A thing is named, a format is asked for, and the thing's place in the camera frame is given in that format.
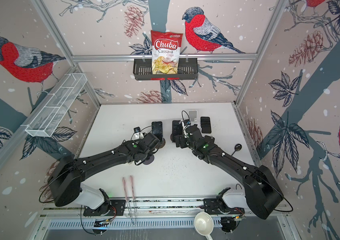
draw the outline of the metal tongs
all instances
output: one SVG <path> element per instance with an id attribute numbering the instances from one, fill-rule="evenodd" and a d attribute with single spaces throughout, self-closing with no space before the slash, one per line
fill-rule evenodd
<path id="1" fill-rule="evenodd" d="M 123 188 L 124 188 L 124 198 L 126 199 L 128 214 L 130 216 L 131 222 L 133 223 L 133 225 L 135 225 L 136 224 L 136 202 L 135 202 L 135 195 L 134 195 L 134 178 L 133 178 L 132 175 L 130 175 L 130 181 L 131 181 L 131 190 L 132 190 L 132 193 L 133 193 L 134 220 L 135 221 L 133 221 L 133 214 L 131 213 L 131 207 L 130 207 L 129 200 L 128 200 L 128 197 L 127 197 L 126 180 L 124 179 L 124 177 L 122 178 Z"/>

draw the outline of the bird wing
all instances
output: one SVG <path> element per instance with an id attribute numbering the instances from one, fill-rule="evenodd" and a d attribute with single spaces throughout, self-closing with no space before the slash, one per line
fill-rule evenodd
<path id="1" fill-rule="evenodd" d="M 19 57 L 15 60 L 15 65 L 22 68 L 37 68 L 48 63 L 66 59 L 57 54 L 40 51 L 37 48 L 23 47 L 17 44 L 14 45 L 19 53 Z"/>
<path id="2" fill-rule="evenodd" d="M 198 26 L 193 28 L 194 33 L 206 41 L 212 41 L 216 38 L 220 33 L 218 27 L 214 26 L 208 19 L 205 17 L 205 21 L 203 22 L 202 26 Z"/>

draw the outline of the black smartphone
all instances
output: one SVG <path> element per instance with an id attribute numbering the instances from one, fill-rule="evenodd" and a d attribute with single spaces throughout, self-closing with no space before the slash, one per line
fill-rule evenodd
<path id="1" fill-rule="evenodd" d="M 152 133 L 163 143 L 163 127 L 162 122 L 152 122 L 151 128 L 153 129 Z"/>
<path id="2" fill-rule="evenodd" d="M 211 124 L 209 117 L 201 117 L 202 133 L 211 133 Z"/>
<path id="3" fill-rule="evenodd" d="M 179 123 L 180 120 L 173 121 L 173 129 L 172 129 L 172 142 L 175 142 L 175 136 L 182 134 L 182 124 Z"/>

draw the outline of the chip image on bag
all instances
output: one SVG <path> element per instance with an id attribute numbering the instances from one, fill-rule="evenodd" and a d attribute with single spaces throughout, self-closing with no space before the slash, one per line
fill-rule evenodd
<path id="1" fill-rule="evenodd" d="M 153 74 L 178 73 L 182 35 L 182 33 L 151 31 L 151 42 L 153 43 L 151 69 Z"/>

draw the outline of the white ladle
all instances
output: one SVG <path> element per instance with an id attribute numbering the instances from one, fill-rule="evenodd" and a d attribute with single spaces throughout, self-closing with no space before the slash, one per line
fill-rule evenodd
<path id="1" fill-rule="evenodd" d="M 205 212 L 200 212 L 194 218 L 194 227 L 197 233 L 205 236 L 208 240 L 213 240 L 210 236 L 214 228 L 213 219 Z"/>

